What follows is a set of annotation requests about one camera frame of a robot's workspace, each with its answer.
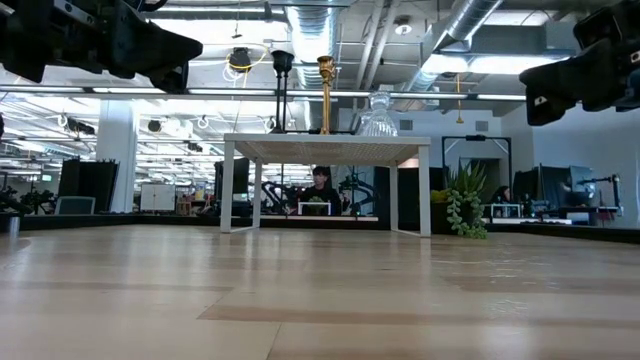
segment potted plant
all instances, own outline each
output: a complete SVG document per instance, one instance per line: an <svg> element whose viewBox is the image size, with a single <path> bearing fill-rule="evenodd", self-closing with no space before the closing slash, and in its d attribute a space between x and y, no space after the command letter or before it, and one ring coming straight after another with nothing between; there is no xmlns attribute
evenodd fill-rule
<svg viewBox="0 0 640 360"><path fill-rule="evenodd" d="M434 233L486 238L478 197L485 179L484 167L480 164L471 168L471 163L464 167L460 163L458 171L448 174L448 188L431 192Z"/></svg>

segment ceiling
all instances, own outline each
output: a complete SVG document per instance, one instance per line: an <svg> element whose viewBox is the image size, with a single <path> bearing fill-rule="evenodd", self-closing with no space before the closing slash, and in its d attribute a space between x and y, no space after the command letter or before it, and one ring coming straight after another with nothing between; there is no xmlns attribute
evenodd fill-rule
<svg viewBox="0 0 640 360"><path fill-rule="evenodd" d="M169 5L183 4L199 5L233 5L228 1L187 1L172 0ZM485 22L485 25L499 26L529 26L539 27L547 22L571 21L581 16L585 11L597 8L608 1L548 1L540 3L533 0L505 0ZM365 49L364 40L369 31L378 30L384 25L388 8L382 12L382 21L378 29L370 29L370 17L374 1L358 0L350 7L341 10L337 35L337 68L338 74L334 81L334 89L350 90L356 87L356 77L362 53ZM408 16L412 30L408 34L398 35L391 32L382 52L380 65L373 77L373 87L380 85L398 86L411 79L413 74L422 67L424 56L421 44L427 28L431 24L445 19L452 6L451 0L406 0L400 3L397 16ZM265 23L261 21L228 21L221 20L162 20L154 19L159 26L176 33L194 38L204 44L204 53L190 64L189 87L247 87L269 88L276 86L276 79L272 69L270 51L283 49L292 52L291 32L289 26L282 22ZM226 57L234 47L247 47L254 66L248 75L233 76L227 72ZM13 85L28 85L30 82L0 70L0 83ZM52 86L80 86L80 87L150 87L148 79L137 76L132 80L120 79L107 73L96 75L82 70L62 67L49 67L42 82ZM291 72L290 87L299 87L299 79L295 71ZM458 78L440 76L434 83L440 91L446 92L480 92L490 94L523 94L524 88L518 82L517 75L487 75L477 73L461 73ZM202 153L194 154L181 144L154 144L154 139L171 139L188 136L194 142L201 139L221 138L226 132L262 133L269 130L270 118L275 115L272 101L220 101L220 100L133 100L134 108L140 116L140 139L138 148L140 177L158 177L161 171L171 170L178 174L194 173L202 179L212 178L211 160L200 161L194 157L191 162L177 162L178 156L207 155L218 157L223 155L220 146L215 144L203 145ZM447 112L456 109L458 101L441 101L436 110ZM494 110L498 114L509 111L514 105L501 102L463 102L463 109ZM5 143L3 168L19 167L51 167L58 168L58 160L46 160L47 157L60 159L72 154L91 158L95 153L95 138L72 134L65 130L64 119L61 114L77 119L99 131L100 100L97 98L68 98L56 96L38 96L34 94L5 94L0 103L6 126L5 136L28 137L76 137L86 141L80 142L41 142L34 146L25 145L27 142ZM288 103L290 117L287 126L290 129L305 130L305 105L302 101ZM176 131L150 132L148 122L158 120L172 122ZM33 162L20 162L6 159L9 157L24 157L35 155L40 159L36 165ZM308 170L295 169L300 173L300 179L308 179ZM279 176L279 169L268 169L266 176Z"/></svg>

